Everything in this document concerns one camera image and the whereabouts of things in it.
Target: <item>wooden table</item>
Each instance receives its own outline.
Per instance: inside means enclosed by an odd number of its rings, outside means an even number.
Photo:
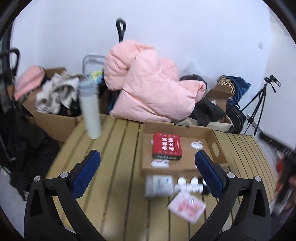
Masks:
[[[71,171],[92,149],[101,153],[101,165],[83,197],[80,207],[96,229],[108,241],[187,241],[202,226],[217,204],[209,195],[196,196],[206,203],[205,215],[196,224],[189,224],[169,212],[166,207],[173,197],[146,199],[145,178],[140,176],[139,135],[143,124],[101,115],[102,136],[88,138],[84,123],[80,123],[56,157],[47,178]],[[271,172],[264,155],[252,136],[215,135],[229,163],[229,170],[242,178],[259,175],[265,185],[268,200],[274,197],[276,175]],[[57,197],[54,201],[65,226],[70,224]],[[238,198],[224,226],[228,229],[238,211]]]

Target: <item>white sticker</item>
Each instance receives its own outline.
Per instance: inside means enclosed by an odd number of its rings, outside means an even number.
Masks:
[[[155,159],[152,163],[151,166],[153,167],[168,167],[170,160],[165,160],[165,159]]]
[[[201,141],[193,141],[191,142],[191,146],[195,149],[202,149],[202,142]]]

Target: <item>black handle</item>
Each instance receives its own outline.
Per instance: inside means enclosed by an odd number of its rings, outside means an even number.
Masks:
[[[13,69],[11,69],[10,66],[7,66],[7,69],[4,69],[4,71],[3,71],[3,73],[1,75],[13,78],[17,74],[17,67],[18,67],[19,59],[20,59],[20,51],[18,49],[16,49],[16,48],[8,49],[5,52],[0,54],[0,59],[2,61],[5,58],[9,59],[9,54],[10,53],[15,53],[16,56],[17,56],[15,67]]]
[[[122,19],[122,18],[118,18],[116,20],[116,28],[118,31],[118,36],[119,36],[119,42],[121,42],[123,40],[123,35],[126,31],[126,22]]]

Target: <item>pink comforter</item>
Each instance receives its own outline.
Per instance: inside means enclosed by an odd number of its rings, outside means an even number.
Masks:
[[[121,90],[110,115],[141,122],[187,118],[203,97],[206,84],[179,78],[176,65],[159,58],[153,47],[132,40],[117,44],[104,65],[107,87]]]

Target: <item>wall outlet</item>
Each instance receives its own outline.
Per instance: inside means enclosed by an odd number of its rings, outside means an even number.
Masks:
[[[261,49],[263,49],[263,43],[261,41],[259,41],[258,47],[261,48]]]

